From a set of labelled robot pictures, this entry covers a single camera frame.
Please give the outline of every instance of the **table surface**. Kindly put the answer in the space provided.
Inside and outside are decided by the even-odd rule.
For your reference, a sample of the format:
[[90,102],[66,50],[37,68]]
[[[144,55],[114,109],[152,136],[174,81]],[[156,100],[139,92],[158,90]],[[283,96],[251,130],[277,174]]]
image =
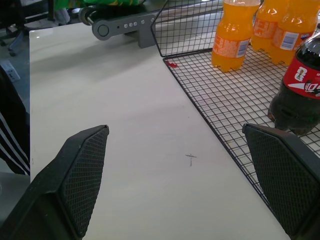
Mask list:
[[71,135],[110,128],[84,239],[289,239],[155,46],[81,23],[34,31],[30,74],[32,179]]

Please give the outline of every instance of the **black wire grid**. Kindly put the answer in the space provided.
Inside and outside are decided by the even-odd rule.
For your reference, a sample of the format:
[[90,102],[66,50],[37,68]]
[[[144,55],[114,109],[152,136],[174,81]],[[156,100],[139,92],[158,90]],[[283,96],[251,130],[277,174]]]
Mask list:
[[[254,52],[249,46],[241,69],[223,73],[211,64],[215,32],[223,15],[223,1],[168,0],[167,4],[175,8],[171,14],[160,11],[152,26],[163,61],[270,208],[259,184],[242,126],[245,123],[275,126],[267,112],[287,67],[272,64],[267,54]],[[320,125],[301,140],[320,157]]]

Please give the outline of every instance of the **gray bracket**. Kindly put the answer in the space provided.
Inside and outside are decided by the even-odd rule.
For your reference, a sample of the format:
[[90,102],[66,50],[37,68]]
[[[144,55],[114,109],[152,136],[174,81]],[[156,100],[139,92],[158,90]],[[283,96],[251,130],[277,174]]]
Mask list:
[[99,19],[94,22],[88,17],[88,21],[92,24],[93,35],[97,39],[105,41],[116,35],[137,32],[138,45],[142,49],[156,44],[151,32],[151,24],[154,20],[154,14],[128,16],[114,20]]

